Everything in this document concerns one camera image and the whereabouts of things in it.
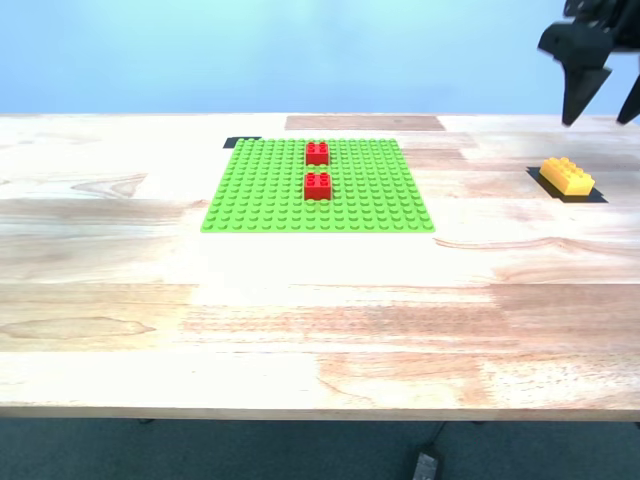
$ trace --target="wooden table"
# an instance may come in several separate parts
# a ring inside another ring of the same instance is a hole
[[[245,135],[396,138],[437,232],[201,234]],[[0,168],[0,415],[640,420],[638,126],[4,116]]]

